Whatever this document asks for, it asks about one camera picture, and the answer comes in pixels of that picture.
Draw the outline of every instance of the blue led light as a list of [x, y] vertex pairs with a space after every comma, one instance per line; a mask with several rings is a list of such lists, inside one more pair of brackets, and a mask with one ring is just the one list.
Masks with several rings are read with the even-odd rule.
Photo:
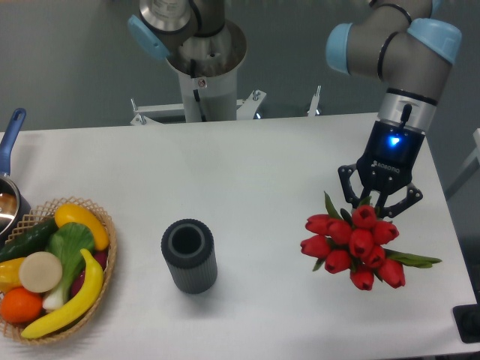
[[397, 144], [400, 142], [400, 137], [398, 136], [389, 136], [388, 137], [388, 144], [390, 145], [391, 148], [394, 148], [397, 146]]

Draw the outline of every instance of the cucumber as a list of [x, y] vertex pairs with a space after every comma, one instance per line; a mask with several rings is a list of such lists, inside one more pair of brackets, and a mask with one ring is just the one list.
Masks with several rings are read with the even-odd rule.
[[27, 257], [37, 251], [44, 251], [48, 239], [58, 229], [53, 217], [32, 226], [13, 241], [5, 244], [0, 250], [0, 263], [19, 257]]

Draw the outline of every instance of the tulip bouquet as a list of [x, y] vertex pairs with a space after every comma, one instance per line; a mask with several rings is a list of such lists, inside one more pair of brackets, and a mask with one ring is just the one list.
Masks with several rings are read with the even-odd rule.
[[325, 193], [328, 214], [310, 216], [305, 228], [316, 234], [301, 242], [301, 252], [316, 257], [313, 271], [325, 264], [332, 274], [350, 270], [350, 279], [360, 290], [372, 290], [374, 277], [397, 289], [405, 285], [404, 266], [431, 268], [442, 260], [383, 248], [399, 235], [391, 221], [377, 218], [371, 197], [362, 200], [352, 214], [340, 214]]

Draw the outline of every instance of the wicker basket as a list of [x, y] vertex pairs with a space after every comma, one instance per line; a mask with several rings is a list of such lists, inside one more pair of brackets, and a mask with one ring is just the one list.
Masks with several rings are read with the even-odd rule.
[[[105, 226], [105, 229], [108, 233], [110, 245], [109, 245], [109, 253], [108, 253], [108, 260], [104, 272], [104, 279], [103, 279], [103, 286], [98, 296], [97, 301], [93, 304], [93, 306], [85, 313], [82, 317], [80, 317], [79, 321], [74, 323], [70, 328], [63, 328], [60, 331], [53, 332], [52, 334], [48, 334], [44, 337], [40, 337], [34, 340], [27, 340], [21, 337], [22, 330], [24, 329], [23, 326], [12, 325], [9, 322], [6, 322], [0, 316], [0, 332], [7, 338], [14, 339], [15, 341], [21, 344], [27, 345], [45, 345], [51, 344], [56, 341], [63, 340], [74, 332], [77, 332], [82, 326], [84, 326], [93, 316], [95, 311], [98, 308], [102, 298], [104, 297], [105, 291], [110, 282], [110, 278], [112, 276], [113, 267], [115, 266], [116, 261], [116, 253], [117, 253], [117, 241], [116, 241], [116, 231], [115, 227], [113, 226], [112, 218], [107, 214], [107, 212], [101, 208], [99, 205], [95, 204], [91, 200], [87, 199], [77, 199], [75, 197], [71, 197], [69, 199], [54, 199], [53, 201], [46, 202], [44, 205], [39, 205], [35, 210], [31, 210], [29, 214], [23, 216], [23, 219], [18, 223], [16, 228], [13, 232], [8, 236], [8, 242], [15, 241], [16, 236], [21, 233], [24, 233], [30, 227], [33, 227], [35, 224], [40, 223], [41, 221], [53, 217], [55, 210], [62, 204], [65, 203], [75, 203], [80, 205], [88, 210], [90, 210], [95, 217]], [[0, 303], [2, 302], [3, 294], [0, 292]]]

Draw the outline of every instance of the tabletop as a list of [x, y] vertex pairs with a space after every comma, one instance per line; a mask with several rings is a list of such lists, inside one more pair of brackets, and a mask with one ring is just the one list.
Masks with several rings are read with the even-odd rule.
[[[348, 271], [312, 272], [304, 228], [345, 207], [337, 168], [365, 149], [375, 114], [261, 121], [23, 131], [12, 175], [32, 206], [83, 197], [118, 233], [111, 287], [94, 319], [61, 343], [0, 338], [6, 359], [388, 359], [480, 350], [452, 308], [475, 302], [428, 144], [413, 169], [424, 199], [394, 219], [386, 247], [439, 257], [406, 268], [406, 286], [371, 292]], [[218, 279], [180, 292], [160, 249], [173, 222], [194, 218], [215, 241]]]

